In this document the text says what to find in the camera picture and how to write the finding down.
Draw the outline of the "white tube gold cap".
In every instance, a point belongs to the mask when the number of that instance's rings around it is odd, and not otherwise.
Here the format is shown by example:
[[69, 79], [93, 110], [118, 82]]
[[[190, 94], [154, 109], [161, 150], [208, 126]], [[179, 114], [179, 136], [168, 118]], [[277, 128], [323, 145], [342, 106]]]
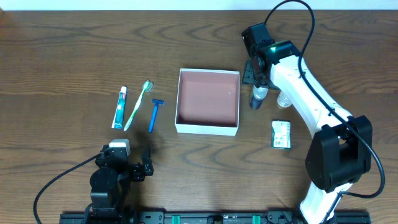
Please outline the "white tube gold cap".
[[281, 91], [277, 97], [277, 106], [280, 109], [286, 109], [292, 105], [292, 102], [289, 100], [288, 96]]

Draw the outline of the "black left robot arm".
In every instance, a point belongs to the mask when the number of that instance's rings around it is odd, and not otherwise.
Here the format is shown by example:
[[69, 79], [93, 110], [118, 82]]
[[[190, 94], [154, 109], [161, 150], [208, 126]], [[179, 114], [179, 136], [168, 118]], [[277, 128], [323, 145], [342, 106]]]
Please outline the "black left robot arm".
[[131, 183], [142, 182], [154, 173], [149, 147], [141, 159], [141, 163], [131, 164], [126, 147], [103, 146], [95, 159], [99, 169], [90, 177], [94, 217], [117, 218], [124, 214], [122, 207]]

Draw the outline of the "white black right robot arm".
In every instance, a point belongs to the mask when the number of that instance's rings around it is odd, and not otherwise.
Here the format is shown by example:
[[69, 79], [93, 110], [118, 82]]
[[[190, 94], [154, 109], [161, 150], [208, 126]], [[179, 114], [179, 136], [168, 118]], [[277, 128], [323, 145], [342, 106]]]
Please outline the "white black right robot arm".
[[305, 159], [311, 184], [299, 206], [301, 219], [330, 221], [342, 193], [371, 168], [370, 120], [355, 118], [341, 107], [315, 79], [291, 41], [245, 40], [244, 44], [250, 59], [243, 83], [253, 85], [251, 108], [262, 105], [268, 90], [280, 90], [312, 136]]

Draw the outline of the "green white soap bar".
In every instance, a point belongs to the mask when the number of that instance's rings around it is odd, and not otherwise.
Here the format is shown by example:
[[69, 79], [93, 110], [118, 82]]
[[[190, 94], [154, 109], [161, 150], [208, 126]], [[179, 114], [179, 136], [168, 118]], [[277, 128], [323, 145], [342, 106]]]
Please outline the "green white soap bar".
[[271, 122], [272, 128], [272, 147], [276, 149], [290, 150], [290, 122], [274, 120]]

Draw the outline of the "blue liquid clear bottle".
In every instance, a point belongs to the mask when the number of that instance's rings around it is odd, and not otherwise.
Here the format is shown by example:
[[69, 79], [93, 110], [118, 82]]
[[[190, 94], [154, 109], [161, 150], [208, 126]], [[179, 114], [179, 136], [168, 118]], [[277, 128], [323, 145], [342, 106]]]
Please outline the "blue liquid clear bottle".
[[251, 96], [249, 99], [249, 105], [251, 107], [251, 109], [253, 110], [258, 110], [265, 97], [267, 96], [269, 89], [265, 88], [265, 87], [256, 87], [255, 85], [252, 88], [252, 92], [251, 92]]

